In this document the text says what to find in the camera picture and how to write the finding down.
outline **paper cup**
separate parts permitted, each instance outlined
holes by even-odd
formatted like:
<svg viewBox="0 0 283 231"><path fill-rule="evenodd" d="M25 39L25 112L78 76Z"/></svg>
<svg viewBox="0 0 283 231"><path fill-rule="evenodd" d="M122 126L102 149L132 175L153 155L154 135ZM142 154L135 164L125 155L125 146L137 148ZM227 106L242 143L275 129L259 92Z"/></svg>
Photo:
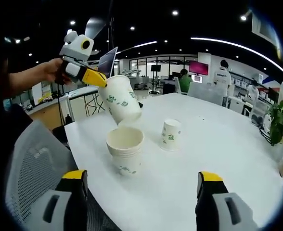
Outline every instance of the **paper cup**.
<svg viewBox="0 0 283 231"><path fill-rule="evenodd" d="M107 134L108 151L122 175L135 175L140 171L143 140L143 132L136 128L120 127Z"/></svg>
<svg viewBox="0 0 283 231"><path fill-rule="evenodd" d="M163 125L160 147L167 151L174 151L179 148L181 134L181 122L175 119L167 119Z"/></svg>
<svg viewBox="0 0 283 231"><path fill-rule="evenodd" d="M99 88L98 92L117 125L121 121L135 121L142 115L128 77L113 76L107 79L107 87Z"/></svg>

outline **black ceiling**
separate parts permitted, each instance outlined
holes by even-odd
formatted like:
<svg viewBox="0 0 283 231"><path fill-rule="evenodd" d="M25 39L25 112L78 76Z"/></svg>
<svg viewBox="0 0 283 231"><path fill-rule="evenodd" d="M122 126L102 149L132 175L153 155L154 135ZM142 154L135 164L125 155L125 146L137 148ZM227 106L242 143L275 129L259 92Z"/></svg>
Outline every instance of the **black ceiling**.
<svg viewBox="0 0 283 231"><path fill-rule="evenodd" d="M260 52L283 67L283 61L278 59L275 47L251 32L252 17L249 16L246 22L240 21L240 15L254 6L253 9L273 20L283 43L283 17L273 14L283 14L283 1L273 3L272 6L269 2L263 4L260 1L252 3L245 0L114 0L111 10L110 2L111 0L37 0L9 3L5 11L5 36L11 39L30 37L30 40L22 40L20 44L9 44L9 69L20 71L36 65L36 61L41 63L57 57L68 29L83 34L90 17L108 18L110 12L113 18L113 42L114 46L119 47L119 51L146 42L158 42L122 52L117 56L118 59L155 54L197 54L208 49L211 54L248 64L274 78L283 78L283 73L277 67L249 51L231 45L190 39L205 37L238 43ZM179 15L173 16L173 10L179 11ZM76 24L71 26L70 20L75 20ZM135 27L135 31L130 30L131 26ZM94 40L94 49L101 52L91 59L97 59L108 51L107 39L106 26Z"/></svg>

